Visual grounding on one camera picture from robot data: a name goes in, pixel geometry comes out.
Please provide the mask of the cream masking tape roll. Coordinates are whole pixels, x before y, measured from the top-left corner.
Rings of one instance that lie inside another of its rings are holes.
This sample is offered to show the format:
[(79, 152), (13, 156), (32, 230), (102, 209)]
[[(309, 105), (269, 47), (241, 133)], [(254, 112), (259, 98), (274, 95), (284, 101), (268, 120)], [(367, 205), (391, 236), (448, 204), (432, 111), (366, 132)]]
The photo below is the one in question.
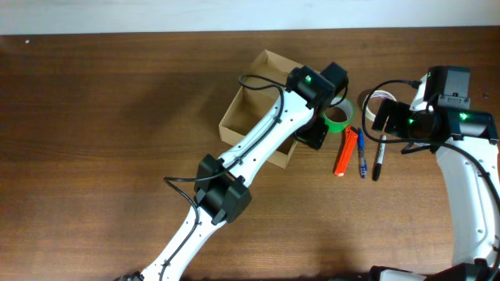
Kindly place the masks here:
[[(396, 97), (392, 93), (390, 93), (388, 91), (384, 91), (384, 90), (376, 90), (376, 91), (374, 91), (374, 93), (370, 97), (366, 96), (364, 98), (362, 105), (365, 105), (365, 103), (368, 102), (368, 105), (366, 107), (366, 118), (369, 121), (373, 122), (375, 120), (375, 117), (376, 117), (377, 111), (380, 107), (380, 104), (385, 99), (397, 101)], [(375, 112), (373, 112), (371, 110), (371, 105), (376, 106)]]

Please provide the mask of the orange utility knife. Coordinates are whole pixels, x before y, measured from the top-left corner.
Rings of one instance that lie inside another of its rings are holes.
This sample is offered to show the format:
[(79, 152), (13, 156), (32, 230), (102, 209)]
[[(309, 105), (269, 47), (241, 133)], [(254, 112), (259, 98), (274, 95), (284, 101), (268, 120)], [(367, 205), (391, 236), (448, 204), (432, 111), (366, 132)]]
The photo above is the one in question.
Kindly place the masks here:
[(359, 137), (358, 130), (352, 126), (347, 126), (344, 133), (345, 142), (343, 148), (341, 149), (340, 157), (334, 170), (334, 175), (338, 177), (342, 177), (345, 175)]

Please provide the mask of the blue pen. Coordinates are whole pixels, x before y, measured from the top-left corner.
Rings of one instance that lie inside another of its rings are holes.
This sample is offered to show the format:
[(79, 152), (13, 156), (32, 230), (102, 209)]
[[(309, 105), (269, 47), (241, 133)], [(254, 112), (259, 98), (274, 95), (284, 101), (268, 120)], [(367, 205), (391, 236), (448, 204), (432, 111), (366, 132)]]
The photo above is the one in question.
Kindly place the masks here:
[(365, 141), (363, 130), (358, 128), (358, 151), (359, 151), (359, 172), (362, 179), (366, 178), (367, 163), (365, 157)]

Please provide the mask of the black permanent marker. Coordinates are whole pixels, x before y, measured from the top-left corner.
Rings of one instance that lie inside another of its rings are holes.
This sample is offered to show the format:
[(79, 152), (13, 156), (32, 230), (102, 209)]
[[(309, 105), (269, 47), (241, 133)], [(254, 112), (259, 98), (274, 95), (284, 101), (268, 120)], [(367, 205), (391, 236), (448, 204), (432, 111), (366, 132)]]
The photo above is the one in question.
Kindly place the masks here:
[(382, 135), (380, 137), (380, 143), (378, 145), (378, 150), (377, 150), (377, 157), (376, 157), (375, 166), (373, 169), (372, 179), (374, 181), (378, 181), (380, 178), (381, 168), (382, 168), (382, 164), (383, 164), (383, 160), (384, 160), (384, 150), (385, 150), (385, 146), (386, 146), (386, 144), (384, 143), (385, 140), (387, 140), (387, 136)]

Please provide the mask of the brown cardboard box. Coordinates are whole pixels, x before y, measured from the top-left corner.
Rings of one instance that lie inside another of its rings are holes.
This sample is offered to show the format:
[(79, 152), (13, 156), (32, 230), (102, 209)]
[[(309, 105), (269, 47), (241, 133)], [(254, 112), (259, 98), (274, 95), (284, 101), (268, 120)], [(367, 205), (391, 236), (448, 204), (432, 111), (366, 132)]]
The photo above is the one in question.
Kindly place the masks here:
[[(258, 55), (246, 73), (264, 76), (280, 84), (285, 84), (288, 74), (293, 69), (302, 68), (303, 66), (298, 62), (265, 50)], [(263, 87), (271, 84), (269, 81), (254, 77), (243, 80), (251, 87)], [(306, 103), (307, 101), (301, 101), (300, 96), (297, 94), (284, 91), (284, 109), (280, 116), (283, 122), (277, 124), (274, 129), (278, 129), (280, 125), (286, 125), (286, 128), (291, 125), (291, 134), (270, 155), (267, 159), (268, 162), (283, 169), (287, 167), (298, 143), (292, 138), (292, 134), (300, 127), (312, 122), (314, 118), (314, 109), (308, 109), (305, 106)], [(274, 118), (278, 114), (279, 106), (280, 94), (275, 87), (258, 91), (240, 87), (219, 124), (221, 141), (233, 145), (232, 148), (220, 156), (224, 160), (223, 166), (225, 168), (232, 164), (238, 156), (242, 155), (247, 150), (247, 147), (255, 143), (261, 134), (266, 132), (267, 128), (275, 121)], [(248, 145), (239, 144), (261, 119), (264, 119), (269, 111), (271, 111), (270, 119), (264, 120), (263, 129), (257, 129), (258, 132), (255, 137), (250, 136), (250, 141), (247, 141)]]

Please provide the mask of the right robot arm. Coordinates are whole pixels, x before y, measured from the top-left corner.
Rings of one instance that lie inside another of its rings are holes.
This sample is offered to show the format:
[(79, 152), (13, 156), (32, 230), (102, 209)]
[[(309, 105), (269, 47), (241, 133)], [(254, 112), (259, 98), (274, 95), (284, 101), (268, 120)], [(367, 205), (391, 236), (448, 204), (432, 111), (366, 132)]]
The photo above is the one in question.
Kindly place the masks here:
[(405, 143), (402, 153), (435, 154), (448, 195), (454, 231), (452, 265), (428, 280), (499, 278), (499, 135), (489, 112), (470, 109), (470, 70), (432, 66), (411, 104), (385, 99), (372, 129), (390, 135), (380, 145)]

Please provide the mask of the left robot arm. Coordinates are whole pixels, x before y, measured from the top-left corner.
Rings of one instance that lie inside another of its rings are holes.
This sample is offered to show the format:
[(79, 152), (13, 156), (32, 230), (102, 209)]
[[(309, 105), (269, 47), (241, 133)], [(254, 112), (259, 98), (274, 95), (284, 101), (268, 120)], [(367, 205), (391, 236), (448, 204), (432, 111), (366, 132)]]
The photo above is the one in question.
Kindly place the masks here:
[(346, 70), (332, 62), (317, 72), (295, 67), (284, 83), (266, 78), (260, 88), (275, 88), (278, 99), (265, 116), (220, 157), (206, 155), (189, 181), (194, 196), (178, 193), (190, 205), (187, 217), (161, 254), (140, 272), (123, 280), (179, 280), (206, 241), (232, 223), (249, 205), (249, 187), (270, 156), (290, 137), (320, 149), (328, 127), (322, 118), (340, 91), (346, 91)]

